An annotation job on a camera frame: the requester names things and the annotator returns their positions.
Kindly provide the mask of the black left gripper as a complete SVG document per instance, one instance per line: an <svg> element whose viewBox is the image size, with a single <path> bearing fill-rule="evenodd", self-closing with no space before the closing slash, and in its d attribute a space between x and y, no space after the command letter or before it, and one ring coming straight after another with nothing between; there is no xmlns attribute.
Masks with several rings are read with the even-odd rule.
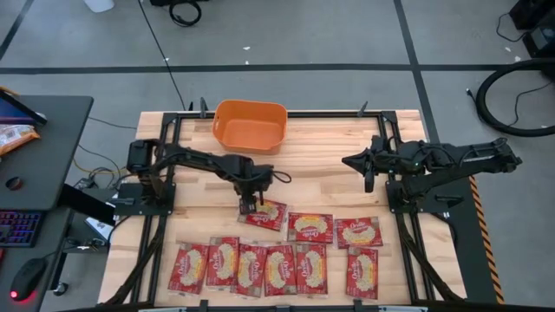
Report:
<svg viewBox="0 0 555 312"><path fill-rule="evenodd" d="M238 157L238 166L233 169L233 186L240 196L239 212L241 215L252 214L257 211L257 198L253 195L258 193L258 202L264 205L264 192L273 182L273 165L256 165L251 158Z"/></svg>

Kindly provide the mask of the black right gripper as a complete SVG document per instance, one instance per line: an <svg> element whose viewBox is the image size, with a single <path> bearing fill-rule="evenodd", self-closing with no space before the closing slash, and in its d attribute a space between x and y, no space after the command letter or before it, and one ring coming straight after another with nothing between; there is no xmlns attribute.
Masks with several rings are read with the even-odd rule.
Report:
<svg viewBox="0 0 555 312"><path fill-rule="evenodd" d="M360 153L343 157L342 162L364 177L364 190L371 193L374 191L375 176L389 173L390 152L389 140L374 135L369 149L365 148Z"/></svg>

